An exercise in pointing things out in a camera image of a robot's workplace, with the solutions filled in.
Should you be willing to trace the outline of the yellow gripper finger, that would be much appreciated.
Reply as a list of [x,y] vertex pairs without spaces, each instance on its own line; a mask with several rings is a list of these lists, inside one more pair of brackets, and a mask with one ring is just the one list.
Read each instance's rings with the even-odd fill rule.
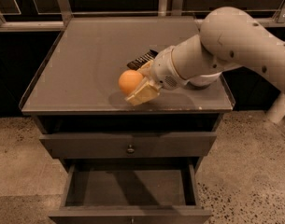
[[138,69],[138,72],[144,77],[149,77],[152,64],[153,60],[147,61]]
[[161,86],[153,79],[144,77],[139,85],[125,98],[131,105],[142,105],[157,98],[160,94]]

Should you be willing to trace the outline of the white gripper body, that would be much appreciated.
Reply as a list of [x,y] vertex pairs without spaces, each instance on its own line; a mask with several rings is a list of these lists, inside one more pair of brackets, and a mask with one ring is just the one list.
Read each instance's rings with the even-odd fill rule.
[[187,84],[187,81],[178,74],[173,64],[173,49],[174,46],[170,46],[160,51],[153,60],[150,69],[150,76],[153,80],[167,90],[174,90]]

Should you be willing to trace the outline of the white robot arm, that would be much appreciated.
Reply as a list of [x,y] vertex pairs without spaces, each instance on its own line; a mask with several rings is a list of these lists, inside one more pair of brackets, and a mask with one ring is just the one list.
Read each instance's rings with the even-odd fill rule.
[[161,89],[173,90],[189,83],[205,87],[221,73],[241,66],[280,90],[267,112],[271,121],[280,122],[285,116],[285,42],[235,7],[213,10],[197,35],[157,55],[147,53],[128,63],[142,80],[126,92],[126,101],[141,105],[158,97]]

